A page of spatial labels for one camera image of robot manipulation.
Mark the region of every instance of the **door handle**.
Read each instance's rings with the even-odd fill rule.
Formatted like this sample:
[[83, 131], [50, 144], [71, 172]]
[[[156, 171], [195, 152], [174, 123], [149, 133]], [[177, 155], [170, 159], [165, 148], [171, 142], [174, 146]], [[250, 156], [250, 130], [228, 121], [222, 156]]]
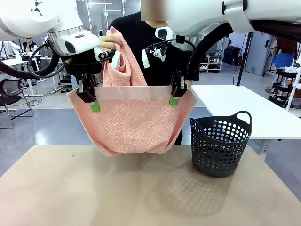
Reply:
[[265, 43], [265, 48], [267, 48], [269, 46], [269, 40], [267, 40], [267, 42]]

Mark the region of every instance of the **perforated plastic basket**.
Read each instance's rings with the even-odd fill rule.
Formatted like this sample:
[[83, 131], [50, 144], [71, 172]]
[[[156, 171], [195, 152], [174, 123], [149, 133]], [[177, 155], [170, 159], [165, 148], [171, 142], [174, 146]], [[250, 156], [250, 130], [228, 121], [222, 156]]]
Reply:
[[[250, 124], [238, 119], [246, 113]], [[240, 111], [232, 116], [191, 119], [192, 162], [209, 176], [224, 178], [234, 173], [252, 132], [252, 117]]]

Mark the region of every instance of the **white strap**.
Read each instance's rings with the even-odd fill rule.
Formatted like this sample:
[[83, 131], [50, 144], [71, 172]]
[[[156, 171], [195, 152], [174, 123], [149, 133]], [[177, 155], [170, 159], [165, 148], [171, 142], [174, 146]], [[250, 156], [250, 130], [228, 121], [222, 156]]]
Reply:
[[254, 32], [248, 18], [244, 13], [243, 0], [225, 0], [225, 16], [236, 33]]

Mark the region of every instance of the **tan tabletop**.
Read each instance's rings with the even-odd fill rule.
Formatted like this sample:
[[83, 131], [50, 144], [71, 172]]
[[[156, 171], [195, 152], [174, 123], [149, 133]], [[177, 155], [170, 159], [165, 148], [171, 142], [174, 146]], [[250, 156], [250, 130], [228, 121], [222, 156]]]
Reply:
[[222, 179], [193, 168], [190, 146], [111, 158], [35, 146], [0, 178], [0, 226], [300, 225], [300, 202], [250, 147]]

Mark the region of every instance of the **black basket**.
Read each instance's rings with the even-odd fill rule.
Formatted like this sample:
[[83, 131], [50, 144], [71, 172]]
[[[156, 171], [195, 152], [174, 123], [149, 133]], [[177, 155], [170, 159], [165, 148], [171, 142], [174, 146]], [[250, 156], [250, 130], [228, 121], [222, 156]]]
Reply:
[[[250, 124], [238, 119], [246, 113]], [[252, 117], [240, 111], [232, 116], [191, 119], [192, 162], [209, 176], [224, 178], [234, 173], [252, 132]]]

